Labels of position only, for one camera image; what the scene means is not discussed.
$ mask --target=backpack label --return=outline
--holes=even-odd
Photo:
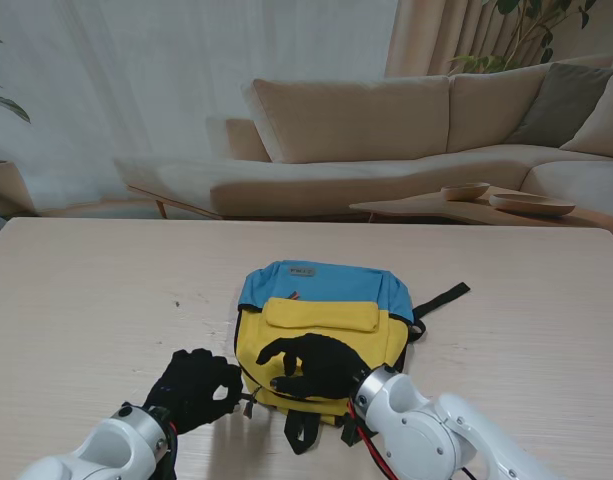
[[[311,267],[290,267],[288,273],[298,277],[314,277],[315,269]]]

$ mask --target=blue and yellow backpack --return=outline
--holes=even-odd
[[[426,331],[421,318],[468,291],[461,283],[413,309],[406,285],[385,270],[284,260],[252,272],[235,331],[235,356],[253,397],[248,415],[252,401],[276,407],[287,415],[285,433],[295,453],[306,451],[320,421],[342,424],[347,401],[273,391],[271,380],[284,375],[282,356],[257,365],[262,348],[277,338],[319,333],[352,347],[371,368],[388,364],[401,371],[406,346]]]

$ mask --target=wooden tray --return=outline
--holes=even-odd
[[[556,200],[554,198],[540,197],[538,195],[521,195],[516,193],[497,193],[488,199],[491,206],[498,210],[513,213],[527,213],[530,215],[548,215],[561,217],[575,209],[575,204]]]

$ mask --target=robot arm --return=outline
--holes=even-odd
[[[214,400],[219,386],[226,398]],[[208,350],[173,354],[142,407],[125,403],[72,453],[32,464],[20,480],[174,480],[177,435],[232,413],[241,370]]]
[[[400,480],[448,480],[476,452],[489,480],[558,478],[464,399],[442,394],[429,400],[389,367],[363,381],[353,405],[366,426],[383,435],[386,461]]]
[[[177,435],[166,424],[167,412],[125,404],[102,420],[72,453],[32,464],[20,480],[173,479]]]
[[[351,414],[384,437],[385,462],[360,430],[371,455],[391,479],[448,480],[476,452],[487,463],[489,480],[557,478],[464,399],[443,394],[429,400],[408,376],[388,366],[371,371],[357,352],[339,340],[312,333],[280,338],[262,349],[257,363],[280,353],[286,375],[271,382],[278,392],[300,398],[344,398],[352,392]],[[295,365],[297,357],[302,375],[286,367]]]

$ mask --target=black glove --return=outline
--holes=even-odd
[[[228,388],[226,398],[213,400],[219,386]],[[166,371],[153,386],[144,408],[164,407],[179,435],[233,413],[242,396],[241,369],[224,357],[213,357],[203,348],[173,354]]]
[[[282,352],[286,376],[274,378],[271,387],[293,397],[346,398],[371,371],[348,345],[315,333],[297,338],[278,338],[262,349],[257,364],[264,365]],[[292,377],[297,368],[297,357],[302,360],[304,375]]]

